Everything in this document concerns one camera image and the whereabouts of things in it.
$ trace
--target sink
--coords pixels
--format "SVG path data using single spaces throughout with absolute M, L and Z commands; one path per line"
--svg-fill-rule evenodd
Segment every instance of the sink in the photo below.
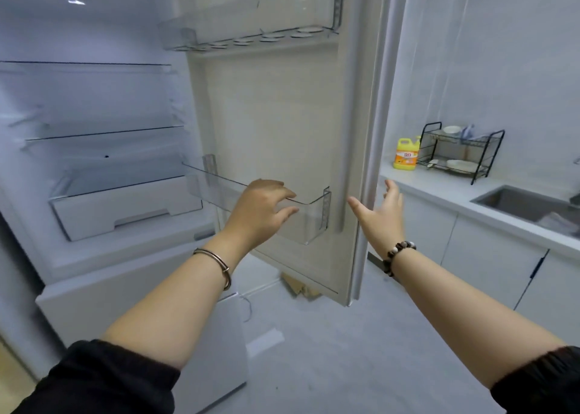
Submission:
M 580 227 L 580 207 L 569 202 L 552 197 L 537 194 L 531 191 L 504 185 L 497 190 L 491 191 L 472 200 L 474 204 L 487 206 L 496 211 L 509 214 L 514 217 L 537 223 L 538 220 L 550 213 L 557 213 L 564 219 Z M 580 239 L 580 231 L 573 234 L 562 233 Z

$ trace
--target refrigerator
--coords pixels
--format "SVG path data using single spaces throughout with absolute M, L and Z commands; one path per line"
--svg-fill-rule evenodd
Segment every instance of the refrigerator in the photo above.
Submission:
M 245 186 L 300 208 L 253 254 L 359 298 L 406 0 L 0 0 L 0 212 L 65 345 L 100 336 L 227 221 Z M 248 380 L 234 286 L 175 388 Z

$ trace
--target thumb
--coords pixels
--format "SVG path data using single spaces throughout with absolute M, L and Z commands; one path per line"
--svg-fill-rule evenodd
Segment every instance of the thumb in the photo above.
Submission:
M 293 216 L 298 211 L 300 210 L 298 209 L 297 206 L 288 206 L 286 208 L 282 208 L 274 215 L 276 223 L 278 224 L 279 227 L 282 226 L 286 222 L 286 220 L 290 218 L 290 216 Z
M 357 216 L 359 221 L 361 221 L 366 213 L 369 212 L 366 206 L 364 206 L 358 199 L 354 197 L 349 197 L 347 202 L 349 203 L 350 208 L 353 210 L 354 215 Z

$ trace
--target forearm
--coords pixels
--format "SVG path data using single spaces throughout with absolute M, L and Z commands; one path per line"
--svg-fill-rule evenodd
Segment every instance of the forearm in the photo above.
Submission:
M 205 246 L 233 273 L 247 251 L 235 235 L 217 234 Z M 204 254 L 190 257 L 105 332 L 103 340 L 181 369 L 221 295 L 219 264 Z
M 393 273 L 435 330 L 487 388 L 565 343 L 411 249 Z

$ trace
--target metal bracelet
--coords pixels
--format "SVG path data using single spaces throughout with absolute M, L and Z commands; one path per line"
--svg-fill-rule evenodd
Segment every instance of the metal bracelet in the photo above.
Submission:
M 230 275 L 230 268 L 219 256 L 215 255 L 213 252 L 207 249 L 197 248 L 193 251 L 193 255 L 195 254 L 205 254 L 208 257 L 212 257 L 217 264 L 221 267 L 221 273 L 223 274 L 224 278 L 226 279 L 226 287 L 223 290 L 228 290 L 231 287 L 231 275 Z
M 393 270 L 391 269 L 391 264 L 393 263 L 395 255 L 397 255 L 403 249 L 407 248 L 417 250 L 417 246 L 415 246 L 415 243 L 405 240 L 404 242 L 397 243 L 397 245 L 393 249 L 388 251 L 387 259 L 383 260 L 383 272 L 385 272 L 389 277 L 395 276 Z

